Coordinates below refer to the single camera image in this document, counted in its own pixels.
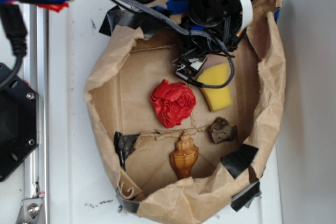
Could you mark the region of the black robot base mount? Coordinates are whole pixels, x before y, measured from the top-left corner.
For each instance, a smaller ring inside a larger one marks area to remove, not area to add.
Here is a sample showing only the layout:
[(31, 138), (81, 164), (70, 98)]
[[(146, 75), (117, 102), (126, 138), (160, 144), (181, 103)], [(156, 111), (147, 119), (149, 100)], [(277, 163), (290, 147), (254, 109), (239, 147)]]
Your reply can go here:
[(37, 147), (36, 74), (24, 67), (1, 90), (1, 182), (4, 182)]

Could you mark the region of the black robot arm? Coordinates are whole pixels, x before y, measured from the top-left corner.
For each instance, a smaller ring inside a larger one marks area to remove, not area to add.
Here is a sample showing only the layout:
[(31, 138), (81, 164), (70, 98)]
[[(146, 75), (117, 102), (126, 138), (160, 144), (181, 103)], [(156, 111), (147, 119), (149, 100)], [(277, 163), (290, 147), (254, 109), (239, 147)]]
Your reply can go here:
[(251, 0), (112, 0), (101, 32), (111, 34), (116, 25), (141, 28), (145, 37), (159, 29), (178, 32), (183, 42), (179, 57), (173, 60), (175, 74), (196, 87), (206, 88), (195, 76), (208, 54), (232, 60), (247, 26), (253, 19)]

